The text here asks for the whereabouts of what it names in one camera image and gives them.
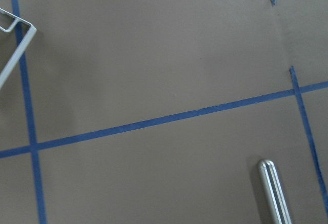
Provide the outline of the steel muddler black tip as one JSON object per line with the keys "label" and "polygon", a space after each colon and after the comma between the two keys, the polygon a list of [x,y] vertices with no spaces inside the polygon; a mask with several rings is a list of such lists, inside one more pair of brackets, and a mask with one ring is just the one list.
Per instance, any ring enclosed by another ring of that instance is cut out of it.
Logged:
{"label": "steel muddler black tip", "polygon": [[275,164],[269,159],[258,163],[262,186],[273,223],[292,223]]}

